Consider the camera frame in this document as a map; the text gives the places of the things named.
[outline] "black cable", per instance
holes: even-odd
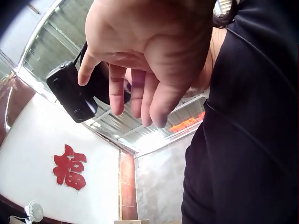
[[[80,52],[78,53],[78,55],[76,56],[76,58],[73,60],[73,64],[74,64],[74,65],[77,64],[78,59],[79,59],[79,57],[80,57],[80,55],[81,55],[81,52],[82,52],[82,49],[80,50]]]
[[[234,127],[236,127],[237,129],[239,129],[242,133],[244,133],[244,135],[250,139],[251,141],[253,141],[256,145],[258,145],[263,151],[264,153],[285,173],[285,174],[289,174],[288,169],[279,161],[275,158],[275,156],[271,153],[271,151],[265,147],[265,145],[260,142],[256,137],[254,137],[252,134],[250,134],[245,128],[243,128],[241,125],[239,125],[238,123],[236,123],[235,121],[233,121],[231,118],[229,118],[228,116],[226,116],[224,113],[214,109],[206,100],[206,105],[213,110],[214,112],[216,112],[219,116],[223,117],[224,119],[226,119],[230,124],[232,124]]]
[[[225,27],[229,32],[231,32],[232,34],[234,34],[235,36],[237,36],[238,38],[240,38],[241,40],[243,40],[245,43],[247,43],[249,46],[251,46],[256,52],[258,52],[264,59],[266,59],[273,67],[274,69],[277,71],[277,73],[282,77],[282,79],[284,80],[284,82],[288,85],[288,87],[290,88],[291,92],[295,95],[296,98],[298,98],[298,92],[295,90],[295,88],[292,86],[292,84],[290,83],[290,81],[285,77],[284,73],[276,66],[276,64],[274,64],[274,62],[267,56],[265,55],[262,51],[260,51],[256,46],[254,46],[252,43],[250,43],[248,40],[246,40],[244,37],[240,36],[239,34],[237,34],[236,32],[234,32],[233,30],[231,30],[228,27]]]

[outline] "black shirt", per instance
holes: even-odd
[[[298,223],[299,30],[286,2],[241,0],[228,26],[262,53],[227,31],[186,150],[183,224]]]

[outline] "cardboard box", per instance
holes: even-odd
[[[149,224],[149,220],[114,221],[114,224]]]
[[[182,220],[179,221],[171,221],[171,222],[167,222],[165,224],[182,224]]]

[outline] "camera lens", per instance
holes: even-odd
[[[75,114],[75,118],[77,118],[78,120],[83,119],[83,112],[80,109],[75,110],[74,114]]]
[[[59,78],[54,79],[53,85],[56,89],[61,89],[62,88],[62,84],[61,84],[61,81],[59,80]]]

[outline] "gray concrete wall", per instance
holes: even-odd
[[[135,159],[139,219],[150,224],[180,220],[185,151],[193,135]]]

